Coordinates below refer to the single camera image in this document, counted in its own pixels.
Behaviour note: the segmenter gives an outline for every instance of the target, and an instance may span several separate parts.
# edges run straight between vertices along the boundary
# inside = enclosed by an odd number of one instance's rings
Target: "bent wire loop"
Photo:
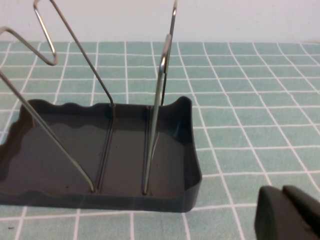
[[[63,16],[62,12],[56,5],[54,0],[49,0],[51,4],[53,5],[54,9],[60,16],[62,22],[64,23],[65,27],[71,34],[73,40],[77,44],[78,48],[80,49],[82,55],[84,56],[85,60],[87,61],[88,65],[90,66],[91,70],[93,71],[94,75],[98,79],[99,83],[101,84],[104,92],[108,96],[110,100],[110,106],[112,109],[112,115],[115,117],[115,103],[108,92],[106,86],[102,82],[99,74],[97,73],[95,67],[91,63],[90,59],[88,58],[86,52],[84,51],[83,47],[81,46],[80,42],[78,41],[77,37],[75,36],[74,32],[72,31],[71,27],[69,26],[67,20]],[[51,49],[51,52],[53,54],[53,61],[48,60],[44,55],[42,55],[37,49],[35,49],[30,43],[28,43],[22,36],[20,36],[16,31],[9,27],[0,27],[0,35],[7,32],[16,37],[20,42],[22,42],[27,48],[29,48],[34,54],[36,54],[42,61],[44,61],[49,66],[55,66],[58,63],[58,54],[54,47],[54,44],[49,36],[49,33],[47,31],[47,28],[44,24],[44,21],[40,15],[40,12],[38,10],[38,3],[40,0],[34,0],[33,2],[33,9],[37,16],[37,19],[41,25],[41,28],[43,30],[43,33],[45,35],[45,38],[49,44],[49,47]],[[145,181],[143,186],[143,193],[146,194],[148,189],[148,180],[150,175],[150,166],[153,156],[153,151],[155,148],[155,133],[156,133],[156,127],[157,127],[157,119],[158,119],[158,110],[159,110],[159,102],[160,102],[160,94],[161,94],[161,83],[162,78],[164,74],[164,83],[162,87],[162,98],[161,98],[161,105],[164,103],[164,97],[165,97],[165,90],[166,90],[166,82],[167,82],[167,73],[169,68],[169,58],[170,58],[170,50],[172,45],[172,35],[174,31],[174,25],[175,25],[175,18],[176,18],[176,12],[177,12],[177,1],[174,2],[173,6],[173,12],[172,12],[172,18],[171,18],[171,25],[170,25],[170,33],[166,36],[164,48],[162,51],[161,59],[160,59],[160,65],[159,65],[159,71],[158,71],[158,78],[157,78],[157,85],[156,85],[156,92],[155,92],[155,99],[154,99],[154,106],[153,106],[153,115],[152,115],[152,123],[151,123],[151,131],[150,131],[150,138],[148,143],[148,153],[147,153],[147,164],[146,164],[146,173],[145,173]],[[55,144],[62,150],[62,152],[67,156],[67,158],[73,163],[73,165],[78,169],[78,171],[82,174],[82,176],[86,179],[90,186],[90,190],[92,193],[96,191],[96,188],[94,186],[93,181],[89,177],[89,175],[85,172],[85,170],[81,167],[81,165],[78,163],[78,161],[72,157],[68,150],[64,147],[64,145],[61,143],[59,138],[55,135],[55,133],[51,130],[51,128],[46,124],[46,122],[42,119],[42,117],[37,113],[37,111],[29,104],[29,102],[21,95],[21,93],[12,85],[10,80],[5,76],[5,74],[0,70],[0,78],[5,82],[5,84],[11,89],[11,91],[16,95],[16,97],[21,101],[22,105],[26,108],[26,110],[31,114],[31,116],[36,119],[36,121],[39,123],[39,125],[45,130],[45,132],[52,138],[52,140],[55,142]]]

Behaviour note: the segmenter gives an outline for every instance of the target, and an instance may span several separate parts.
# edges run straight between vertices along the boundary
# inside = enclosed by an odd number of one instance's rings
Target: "teal tile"
[[[318,64],[320,64],[320,56],[312,56],[313,60],[315,60]]]
[[[308,119],[298,108],[274,108],[271,114],[279,125],[308,124]]]
[[[156,42],[153,42],[152,45],[153,45],[153,53],[154,53],[154,55],[161,55],[161,54],[162,54],[162,51],[163,51],[163,49],[164,49],[165,42],[163,42],[163,41],[156,41]],[[179,54],[179,52],[178,52],[178,46],[177,46],[177,43],[176,43],[176,42],[173,42],[173,43],[172,43],[170,54],[171,54],[171,55],[178,55],[178,54]]]
[[[49,103],[53,103],[55,100],[55,94],[51,93],[51,94],[43,94],[43,93],[28,93],[28,94],[22,94],[22,96],[26,99],[26,100],[30,100],[30,99],[41,99],[41,100],[45,100]],[[15,109],[20,109],[20,105],[21,103],[19,102],[19,104],[16,106]]]
[[[246,240],[256,240],[255,233],[255,207],[236,207],[236,213],[240,220],[240,225]]]
[[[298,66],[297,68],[305,77],[320,77],[320,66]]]
[[[256,55],[256,51],[252,43],[249,42],[231,42],[231,51],[234,55]]]
[[[284,56],[261,56],[268,65],[292,65]]]
[[[273,125],[269,113],[265,109],[236,109],[235,110],[240,122],[244,126],[248,125]]]
[[[314,124],[320,124],[320,108],[304,108],[303,111],[308,115]]]
[[[155,65],[158,67],[160,65],[160,56],[154,57]],[[180,56],[170,56],[169,59],[169,72],[172,69],[173,66],[182,66]]]
[[[293,185],[312,197],[320,200],[319,192],[312,184],[306,173],[270,175],[269,178],[272,185],[276,188],[282,189],[284,185]]]
[[[320,44],[302,44],[308,54],[320,54]]]
[[[23,206],[0,205],[1,218],[20,217]]]
[[[279,43],[279,47],[285,55],[306,54],[298,43]]]
[[[292,95],[297,103],[301,106],[318,106],[320,103],[320,95],[315,92],[299,92],[293,93]]]
[[[227,67],[214,67],[215,73],[219,78],[244,78],[245,75],[241,71],[240,67],[227,66]]]
[[[192,110],[192,126],[200,127],[202,126],[202,122],[200,119],[199,111],[197,109]]]
[[[231,55],[226,42],[205,42],[204,47],[208,55]]]
[[[190,211],[186,219],[191,239],[241,239],[231,208]]]
[[[116,104],[126,104],[127,99],[125,94],[112,94],[113,101]],[[110,103],[110,100],[106,94],[95,94],[93,98],[93,104],[98,103]]]
[[[319,147],[297,148],[295,151],[309,171],[320,170]]]
[[[60,66],[35,66],[31,73],[31,79],[60,79],[63,68]]]
[[[281,54],[276,43],[271,42],[257,42],[254,43],[255,49],[260,55],[276,55]]]
[[[200,106],[228,107],[229,103],[224,94],[195,94]]]
[[[240,128],[208,129],[214,148],[243,148],[248,142]]]
[[[315,87],[315,89],[320,90],[320,78],[309,78],[308,81]]]
[[[309,56],[288,56],[294,65],[317,65]]]
[[[253,78],[250,81],[258,92],[284,91],[284,88],[274,78]]]
[[[256,154],[267,172],[303,171],[290,149],[257,149]]]
[[[259,107],[261,100],[255,93],[231,93],[228,94],[234,107]]]
[[[125,66],[125,56],[123,55],[99,55],[98,66]]]
[[[45,216],[45,215],[64,215],[64,214],[76,214],[76,209],[61,208],[61,207],[34,207],[28,206],[25,215],[26,216]]]
[[[192,90],[196,92],[222,92],[218,80],[190,80]]]
[[[213,66],[238,66],[233,56],[209,56]]]
[[[134,237],[136,239],[183,240],[186,239],[181,214],[148,212],[134,215]]]
[[[153,67],[128,68],[127,72],[129,79],[156,79]]]
[[[214,79],[216,76],[211,67],[186,67],[190,79]]]
[[[88,54],[87,56],[88,56],[89,60],[91,61],[92,65],[95,65],[96,64],[96,54]],[[86,61],[85,57],[82,54],[70,53],[68,55],[67,66],[75,66],[75,65],[89,67],[88,62]]]
[[[164,98],[164,105],[168,105],[168,104],[172,104],[174,103],[178,98],[180,98],[182,95],[181,93],[176,93],[176,94],[166,94],[165,98]],[[192,101],[192,105],[195,106],[196,102],[195,99],[193,97],[193,95],[191,93],[184,93],[183,94],[184,97],[189,98]]]
[[[206,127],[239,125],[232,109],[203,108],[201,112]]]
[[[78,240],[130,239],[130,216],[82,216],[79,219]]]
[[[53,62],[54,60],[54,56],[52,55],[52,53],[43,53],[42,54],[47,60]],[[66,63],[66,54],[65,53],[59,53],[58,54],[58,63],[56,64],[56,66],[64,66]],[[36,66],[48,66],[44,61],[42,61],[39,57],[36,60],[35,63]]]
[[[206,56],[183,56],[185,66],[210,66]]]
[[[268,185],[264,175],[235,175],[224,178],[235,204],[257,203],[260,187]]]
[[[93,54],[97,52],[97,42],[80,42],[86,54]],[[75,42],[70,43],[70,53],[80,53],[80,50]]]
[[[75,66],[66,67],[64,72],[64,79],[93,79],[94,73],[90,67],[87,66]]]
[[[244,66],[243,71],[248,78],[271,78],[272,73],[266,66]]]
[[[1,41],[0,42],[0,52],[6,52],[9,46],[9,42]]]
[[[253,92],[253,88],[247,79],[221,79],[220,80],[226,92]]]
[[[97,72],[102,79],[126,78],[126,69],[124,67],[98,67]]]
[[[168,71],[168,77],[170,79],[185,79],[186,74],[183,67],[171,67]]]
[[[4,66],[31,66],[35,60],[36,56],[33,53],[9,53]]]
[[[2,239],[11,240],[15,239],[18,229],[18,220],[0,221],[0,236]]]
[[[32,45],[35,49],[38,49],[40,42],[38,41],[29,41],[29,44]],[[22,42],[15,41],[11,43],[10,52],[29,52],[30,49],[27,48]]]
[[[301,77],[293,66],[271,66],[270,69],[279,78]]]
[[[189,93],[190,87],[186,79],[184,80],[168,79],[166,82],[165,92],[166,93]]]
[[[254,147],[287,146],[277,127],[246,127],[244,130]]]
[[[195,147],[197,149],[209,148],[209,143],[206,137],[206,133],[203,129],[194,129],[193,137],[194,137]]]
[[[220,177],[204,177],[195,207],[228,204],[229,199]]]
[[[126,81],[125,80],[102,80],[106,89],[109,93],[125,93],[126,92]],[[95,80],[95,93],[105,93],[100,82]]]
[[[131,66],[154,66],[154,60],[152,56],[126,56],[126,64],[128,67]]]
[[[268,107],[296,105],[287,93],[261,93],[260,95]]]
[[[151,43],[141,42],[141,41],[128,41],[126,43],[126,53],[127,54],[144,54],[151,55]]]
[[[181,55],[205,55],[201,42],[179,42]]]
[[[24,93],[56,93],[58,80],[29,80],[25,86]]]
[[[292,146],[320,145],[320,136],[313,126],[286,126],[282,131]]]
[[[54,49],[57,52],[67,52],[69,42],[57,41],[53,43]],[[47,42],[43,42],[40,46],[40,52],[51,52],[51,48]]]
[[[61,83],[60,93],[91,93],[92,80],[64,80]]]
[[[59,94],[56,105],[75,103],[80,106],[90,106],[91,94]]]
[[[197,151],[196,155],[203,175],[217,174],[219,172],[211,150]]]
[[[99,43],[100,54],[124,54],[125,43],[123,41],[110,41]]]
[[[320,174],[319,173],[312,173],[311,174],[313,180],[315,181],[315,184],[317,184],[318,187],[320,187]]]
[[[0,107],[1,109],[12,109],[17,101],[15,95],[0,94]]]
[[[236,56],[235,58],[241,66],[265,65],[259,56]]]
[[[23,221],[19,239],[72,239],[74,235],[74,228],[74,217],[53,219],[28,219]]]
[[[1,71],[8,79],[26,79],[31,70],[30,66],[3,66]]]
[[[128,90],[130,93],[155,93],[157,81],[155,80],[129,80]]]
[[[151,93],[151,94],[129,93],[129,104],[153,105],[155,104],[155,94],[154,93]]]
[[[280,80],[288,91],[312,91],[313,88],[303,78],[284,78]]]
[[[215,153],[223,173],[261,172],[251,150],[216,150]]]

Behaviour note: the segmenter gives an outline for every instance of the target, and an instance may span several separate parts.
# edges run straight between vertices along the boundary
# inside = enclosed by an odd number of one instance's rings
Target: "tiled surface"
[[[52,58],[46,43],[33,42]],[[116,103],[153,104],[162,42],[86,42]],[[0,68],[26,99],[90,106],[107,100],[75,43],[49,67],[0,42]],[[255,239],[263,185],[294,184],[320,200],[320,45],[174,42],[165,104],[193,102],[203,181],[186,214],[0,206],[1,239]],[[0,82],[0,140],[19,114]]]

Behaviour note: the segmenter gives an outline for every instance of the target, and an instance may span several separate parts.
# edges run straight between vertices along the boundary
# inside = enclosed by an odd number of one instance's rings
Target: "black plastic object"
[[[254,228],[258,240],[319,240],[320,203],[295,186],[263,186]]]
[[[187,212],[196,202],[201,171],[196,155],[192,102],[180,97],[160,106],[159,133],[143,195],[151,106],[108,103],[90,107],[29,100],[83,176],[22,106],[0,146],[0,204]]]

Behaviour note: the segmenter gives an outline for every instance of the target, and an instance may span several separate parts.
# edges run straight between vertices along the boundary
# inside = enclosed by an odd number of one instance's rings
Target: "white wall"
[[[56,0],[81,41],[164,41],[173,0]],[[54,41],[70,41],[49,0],[39,9]],[[319,0],[180,0],[174,41],[320,42]],[[33,0],[0,0],[0,26],[44,41]],[[0,41],[13,40],[5,33]]]

